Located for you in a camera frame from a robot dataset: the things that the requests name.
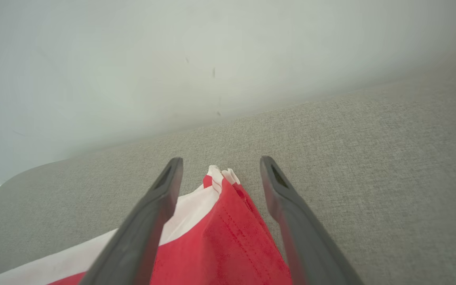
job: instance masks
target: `red fabric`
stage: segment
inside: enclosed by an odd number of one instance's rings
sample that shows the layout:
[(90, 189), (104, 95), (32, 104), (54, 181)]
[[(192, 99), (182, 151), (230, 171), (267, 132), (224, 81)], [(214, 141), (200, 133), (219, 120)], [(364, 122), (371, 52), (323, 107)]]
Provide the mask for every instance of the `red fabric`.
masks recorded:
[[(204, 186), (212, 185), (206, 176)], [(85, 273), (52, 285), (76, 285)], [(222, 181), (211, 211), (180, 238), (158, 247), (151, 285), (291, 285), (288, 266), (248, 193)]]

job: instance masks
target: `white stripe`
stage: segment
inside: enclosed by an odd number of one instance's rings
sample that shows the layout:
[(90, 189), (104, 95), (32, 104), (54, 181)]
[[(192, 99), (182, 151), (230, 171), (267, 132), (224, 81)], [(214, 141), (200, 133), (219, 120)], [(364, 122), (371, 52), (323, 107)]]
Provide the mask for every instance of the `white stripe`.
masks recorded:
[[(177, 199), (174, 216), (163, 226), (160, 245), (180, 238), (210, 212), (222, 191), (223, 175), (231, 184), (240, 184), (231, 169), (221, 173), (217, 166), (211, 165), (207, 175), (212, 177), (212, 186), (204, 189), (201, 185)], [(0, 274), (0, 285), (46, 285), (85, 272), (116, 231), (4, 272)]]

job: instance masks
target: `red and white cloth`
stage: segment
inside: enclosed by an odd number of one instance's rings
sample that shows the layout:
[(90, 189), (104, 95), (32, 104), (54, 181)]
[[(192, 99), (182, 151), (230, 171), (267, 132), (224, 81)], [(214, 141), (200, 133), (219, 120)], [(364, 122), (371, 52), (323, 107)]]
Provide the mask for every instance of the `red and white cloth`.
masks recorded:
[[(76, 285), (117, 229), (0, 274), (0, 285)], [(210, 166), (163, 227), (152, 285), (291, 284), (288, 266), (233, 170)]]

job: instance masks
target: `textured gray fabric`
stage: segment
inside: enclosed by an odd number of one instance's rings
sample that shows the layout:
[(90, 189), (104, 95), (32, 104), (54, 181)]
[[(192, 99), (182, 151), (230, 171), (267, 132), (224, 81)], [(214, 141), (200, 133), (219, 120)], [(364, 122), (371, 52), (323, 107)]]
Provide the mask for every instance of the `textured gray fabric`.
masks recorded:
[(456, 71), (147, 139), (37, 167), (0, 187), (0, 273), (119, 226), (167, 161), (181, 193), (231, 167), (266, 210), (272, 156), (367, 284), (456, 284)]

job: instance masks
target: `gray couch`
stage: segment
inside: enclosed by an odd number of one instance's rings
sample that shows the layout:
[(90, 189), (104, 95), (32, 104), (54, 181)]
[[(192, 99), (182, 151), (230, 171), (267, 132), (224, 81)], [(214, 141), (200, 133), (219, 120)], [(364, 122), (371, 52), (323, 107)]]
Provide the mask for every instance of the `gray couch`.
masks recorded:
[(231, 167), (283, 251), (258, 162), (272, 156), (368, 285), (456, 284), (456, 70), (146, 139), (0, 187), (0, 273), (119, 226), (167, 161), (181, 193)]

